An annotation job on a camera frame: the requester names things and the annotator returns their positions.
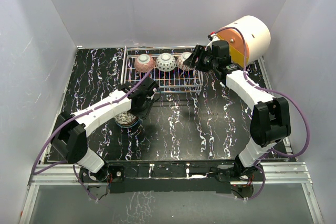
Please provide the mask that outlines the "white wire dish rack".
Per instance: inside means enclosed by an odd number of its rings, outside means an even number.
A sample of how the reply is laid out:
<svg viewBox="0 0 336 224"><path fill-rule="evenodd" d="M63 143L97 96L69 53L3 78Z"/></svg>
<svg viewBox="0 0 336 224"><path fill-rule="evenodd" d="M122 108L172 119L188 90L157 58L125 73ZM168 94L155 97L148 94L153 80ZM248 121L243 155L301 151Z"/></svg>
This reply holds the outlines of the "white wire dish rack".
<svg viewBox="0 0 336 224"><path fill-rule="evenodd" d="M137 83L143 78L144 73L135 69L135 60L141 54L148 54L156 59L162 53L169 53L176 59L184 52L192 52L192 46L178 47L137 47L124 48L123 63L121 70L120 83ZM203 74L200 71L184 71L179 67L170 72L163 72L154 68L150 73L152 78L160 86L161 93L197 93L199 94L203 87Z"/></svg>

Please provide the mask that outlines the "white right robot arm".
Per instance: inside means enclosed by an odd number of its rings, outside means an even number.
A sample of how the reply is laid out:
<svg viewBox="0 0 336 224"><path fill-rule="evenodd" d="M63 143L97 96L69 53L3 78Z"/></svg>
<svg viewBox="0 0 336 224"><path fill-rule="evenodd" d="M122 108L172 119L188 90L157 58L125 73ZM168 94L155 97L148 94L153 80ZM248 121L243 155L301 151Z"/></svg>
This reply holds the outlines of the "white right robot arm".
<svg viewBox="0 0 336 224"><path fill-rule="evenodd" d="M233 168L238 179L247 180L260 158L290 134L288 101L260 90L258 85L245 78L242 67L231 60L226 41L218 40L207 47L197 45L183 65L202 72L212 71L251 109L250 140L235 158Z"/></svg>

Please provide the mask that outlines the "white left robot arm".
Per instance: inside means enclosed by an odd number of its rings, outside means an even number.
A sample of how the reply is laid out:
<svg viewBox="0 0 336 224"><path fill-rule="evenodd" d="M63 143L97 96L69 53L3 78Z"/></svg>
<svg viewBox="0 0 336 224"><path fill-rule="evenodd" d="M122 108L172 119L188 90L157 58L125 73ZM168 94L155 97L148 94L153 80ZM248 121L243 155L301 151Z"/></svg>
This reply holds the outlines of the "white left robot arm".
<svg viewBox="0 0 336 224"><path fill-rule="evenodd" d="M109 173L107 162L88 146L87 138L112 119L121 127L133 127L148 116L158 91L158 83L144 77L137 84L126 82L86 109L61 112L50 143L67 163L87 169L98 182L104 181Z"/></svg>

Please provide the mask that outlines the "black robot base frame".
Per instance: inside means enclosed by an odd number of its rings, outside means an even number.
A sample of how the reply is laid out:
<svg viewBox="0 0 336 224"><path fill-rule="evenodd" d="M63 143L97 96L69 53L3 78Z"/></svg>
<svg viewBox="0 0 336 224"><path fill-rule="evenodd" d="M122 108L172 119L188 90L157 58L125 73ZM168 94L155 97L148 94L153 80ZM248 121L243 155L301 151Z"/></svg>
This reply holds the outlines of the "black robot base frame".
<svg viewBox="0 0 336 224"><path fill-rule="evenodd" d="M136 191L229 194L234 186L262 182L262 173L255 167L240 172L233 160L111 161L98 177L81 168L79 179L89 186L106 186L110 194Z"/></svg>

